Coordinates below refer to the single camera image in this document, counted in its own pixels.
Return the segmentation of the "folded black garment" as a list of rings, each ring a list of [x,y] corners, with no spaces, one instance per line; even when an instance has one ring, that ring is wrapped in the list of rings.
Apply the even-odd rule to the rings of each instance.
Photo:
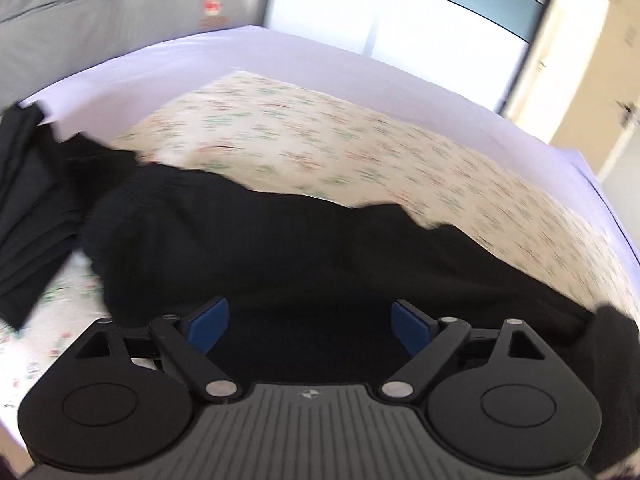
[[[75,247],[81,213],[61,143],[37,105],[1,118],[1,319],[26,323]]]

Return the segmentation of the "white and teal wardrobe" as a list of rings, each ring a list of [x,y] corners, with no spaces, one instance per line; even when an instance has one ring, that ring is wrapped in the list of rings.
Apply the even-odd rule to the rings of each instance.
[[[269,0],[277,32],[372,58],[500,113],[551,0]]]

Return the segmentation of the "floral patterned cloth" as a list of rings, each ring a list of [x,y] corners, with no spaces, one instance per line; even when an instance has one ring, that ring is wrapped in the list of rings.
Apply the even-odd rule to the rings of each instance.
[[[639,297],[613,237],[536,185],[571,188],[577,169],[552,169],[550,148],[519,134],[513,151],[486,156],[472,142],[504,133],[470,103],[446,107],[453,136],[401,122],[334,96],[239,72],[154,110],[108,125],[105,140],[142,162],[221,174],[256,191],[344,206],[393,202],[421,226],[451,223],[493,255],[589,310],[612,304],[636,318]]]

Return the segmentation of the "black pants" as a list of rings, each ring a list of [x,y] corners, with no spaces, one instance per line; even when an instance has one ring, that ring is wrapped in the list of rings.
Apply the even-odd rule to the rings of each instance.
[[[120,326],[221,296],[230,325],[213,359],[238,382],[377,385],[407,356],[390,328],[395,300],[476,328],[520,318],[600,404],[589,467],[638,450],[636,323],[610,306],[584,309],[455,226],[422,228],[396,204],[255,192],[97,143],[72,174],[87,214],[80,246]]]

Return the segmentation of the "open cream bedroom door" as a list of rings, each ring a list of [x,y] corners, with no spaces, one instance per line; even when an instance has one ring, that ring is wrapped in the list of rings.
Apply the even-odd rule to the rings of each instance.
[[[639,0],[610,4],[582,82],[551,140],[557,148],[580,151],[601,180],[639,125],[620,124],[617,101],[639,106]]]

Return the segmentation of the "lavender bed sheet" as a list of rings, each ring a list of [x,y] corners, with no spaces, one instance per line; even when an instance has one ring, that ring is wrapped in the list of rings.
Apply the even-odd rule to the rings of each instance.
[[[631,237],[585,157],[552,148],[457,93],[359,54],[258,26],[204,32],[113,58],[29,96],[70,130],[114,136],[164,103],[237,70],[297,84],[446,136]]]

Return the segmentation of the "grey padded headboard cushion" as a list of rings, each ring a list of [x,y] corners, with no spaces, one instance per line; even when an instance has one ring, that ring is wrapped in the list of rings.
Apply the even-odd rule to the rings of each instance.
[[[1,0],[1,104],[159,42],[255,24],[265,0]]]

